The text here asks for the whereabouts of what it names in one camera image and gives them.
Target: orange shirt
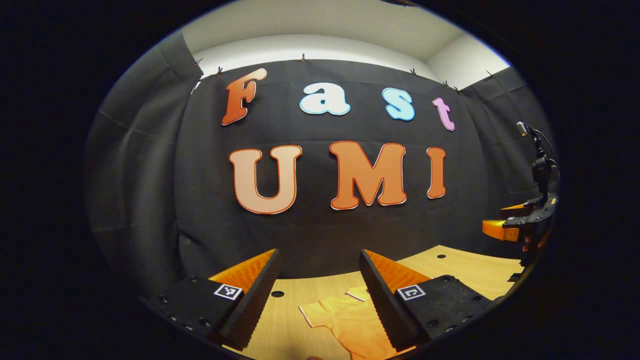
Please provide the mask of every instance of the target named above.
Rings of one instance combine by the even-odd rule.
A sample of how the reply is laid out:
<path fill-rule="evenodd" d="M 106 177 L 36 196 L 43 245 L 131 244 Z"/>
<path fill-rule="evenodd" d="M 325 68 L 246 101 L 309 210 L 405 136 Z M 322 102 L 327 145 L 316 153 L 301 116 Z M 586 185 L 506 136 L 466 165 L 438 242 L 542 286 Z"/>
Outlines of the orange shirt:
<path fill-rule="evenodd" d="M 366 286 L 298 308 L 309 326 L 331 329 L 352 360 L 383 360 L 415 348 L 397 352 L 391 346 Z"/>

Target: white wall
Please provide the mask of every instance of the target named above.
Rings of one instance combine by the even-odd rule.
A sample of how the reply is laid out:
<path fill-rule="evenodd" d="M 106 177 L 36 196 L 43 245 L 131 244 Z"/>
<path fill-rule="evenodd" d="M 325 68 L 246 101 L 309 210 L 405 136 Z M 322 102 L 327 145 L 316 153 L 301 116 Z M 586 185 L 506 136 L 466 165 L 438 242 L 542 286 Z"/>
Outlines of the white wall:
<path fill-rule="evenodd" d="M 367 42 L 323 35 L 273 35 L 231 42 L 193 55 L 202 58 L 200 68 L 204 76 L 258 63 L 305 59 L 347 60 L 391 67 L 438 81 L 424 62 Z"/>
<path fill-rule="evenodd" d="M 441 81 L 463 89 L 510 65 L 494 50 L 464 34 L 446 45 L 427 61 L 428 67 Z"/>

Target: light blue letter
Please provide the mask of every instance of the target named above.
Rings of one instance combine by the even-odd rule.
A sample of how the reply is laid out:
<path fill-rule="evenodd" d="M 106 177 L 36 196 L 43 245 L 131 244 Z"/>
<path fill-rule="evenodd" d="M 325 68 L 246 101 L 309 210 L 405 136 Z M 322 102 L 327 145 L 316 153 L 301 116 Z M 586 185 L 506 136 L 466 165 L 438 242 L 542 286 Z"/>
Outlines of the light blue letter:
<path fill-rule="evenodd" d="M 316 94 L 320 90 L 324 90 L 324 93 Z M 328 111 L 332 115 L 344 115 L 351 109 L 344 99 L 344 90 L 336 84 L 315 83 L 303 91 L 310 94 L 300 101 L 300 108 L 305 113 L 317 115 Z"/>
<path fill-rule="evenodd" d="M 404 90 L 386 88 L 382 90 L 382 98 L 389 104 L 387 113 L 393 119 L 411 121 L 415 116 L 415 110 L 411 106 L 411 96 Z"/>

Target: wooden surface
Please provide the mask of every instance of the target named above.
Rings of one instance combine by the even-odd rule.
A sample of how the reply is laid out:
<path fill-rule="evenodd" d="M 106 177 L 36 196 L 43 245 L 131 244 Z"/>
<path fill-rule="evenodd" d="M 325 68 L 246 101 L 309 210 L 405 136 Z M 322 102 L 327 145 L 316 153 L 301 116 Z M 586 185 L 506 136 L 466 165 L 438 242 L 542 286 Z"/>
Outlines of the wooden surface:
<path fill-rule="evenodd" d="M 513 282 L 507 280 L 513 273 L 523 270 L 519 262 L 440 245 L 398 261 L 429 277 L 453 275 L 490 300 L 511 288 Z M 342 295 L 348 288 L 364 285 L 360 272 L 276 280 L 272 291 L 282 291 L 284 296 L 269 297 L 249 346 L 239 353 L 257 360 L 306 360 L 310 356 L 350 360 L 350 353 L 333 337 L 331 330 L 311 328 L 298 306 Z"/>

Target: orange letter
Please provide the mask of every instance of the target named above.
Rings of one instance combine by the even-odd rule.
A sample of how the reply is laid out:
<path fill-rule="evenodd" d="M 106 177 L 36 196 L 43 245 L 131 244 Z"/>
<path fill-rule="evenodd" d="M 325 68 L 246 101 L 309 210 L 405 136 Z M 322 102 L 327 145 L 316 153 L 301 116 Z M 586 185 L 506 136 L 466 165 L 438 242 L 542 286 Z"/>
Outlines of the orange letter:
<path fill-rule="evenodd" d="M 243 118 L 248 110 L 242 106 L 242 99 L 251 102 L 255 96 L 255 81 L 267 77 L 267 70 L 258 69 L 247 74 L 227 86 L 229 100 L 227 101 L 227 113 L 222 118 L 223 125 L 229 125 Z"/>
<path fill-rule="evenodd" d="M 429 199 L 443 197 L 444 188 L 444 156 L 445 152 L 439 147 L 427 149 L 427 155 L 431 159 L 431 187 L 427 193 Z"/>
<path fill-rule="evenodd" d="M 378 197 L 381 205 L 406 201 L 402 183 L 404 146 L 398 143 L 382 145 L 373 167 L 359 143 L 334 142 L 329 151 L 338 157 L 338 196 L 331 201 L 333 209 L 348 210 L 358 206 L 358 198 L 353 195 L 354 182 L 367 206 L 373 204 L 382 181 L 382 195 Z"/>
<path fill-rule="evenodd" d="M 278 193 L 271 198 L 258 193 L 255 164 L 262 158 L 256 149 L 238 150 L 229 155 L 234 164 L 236 198 L 245 209 L 256 214 L 277 214 L 289 209 L 296 200 L 296 158 L 302 148 L 296 145 L 274 147 L 271 157 L 278 160 Z"/>

